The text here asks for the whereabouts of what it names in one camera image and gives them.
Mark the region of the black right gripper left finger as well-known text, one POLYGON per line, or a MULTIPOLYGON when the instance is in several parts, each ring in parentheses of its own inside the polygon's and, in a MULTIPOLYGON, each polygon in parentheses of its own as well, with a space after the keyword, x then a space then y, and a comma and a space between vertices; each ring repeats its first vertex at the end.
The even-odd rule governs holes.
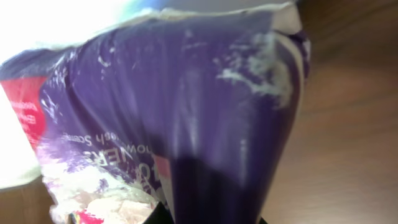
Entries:
POLYGON ((159 202, 144 224, 174 224, 174 220, 169 209, 159 202))

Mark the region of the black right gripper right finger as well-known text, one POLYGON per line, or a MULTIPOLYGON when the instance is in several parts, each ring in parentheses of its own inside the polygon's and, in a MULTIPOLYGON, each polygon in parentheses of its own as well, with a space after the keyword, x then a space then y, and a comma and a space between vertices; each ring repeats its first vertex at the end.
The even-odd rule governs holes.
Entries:
POLYGON ((259 224, 268 224, 268 223, 265 221, 265 219, 260 218, 259 219, 259 224))

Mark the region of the purple red snack packet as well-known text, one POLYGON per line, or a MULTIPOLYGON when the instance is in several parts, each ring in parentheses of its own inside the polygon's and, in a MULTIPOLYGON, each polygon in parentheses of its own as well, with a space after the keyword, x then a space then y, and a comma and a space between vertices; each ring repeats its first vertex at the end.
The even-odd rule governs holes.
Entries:
POLYGON ((308 77, 294 2, 142 12, 86 42, 25 50, 1 86, 55 223, 256 224, 308 77))

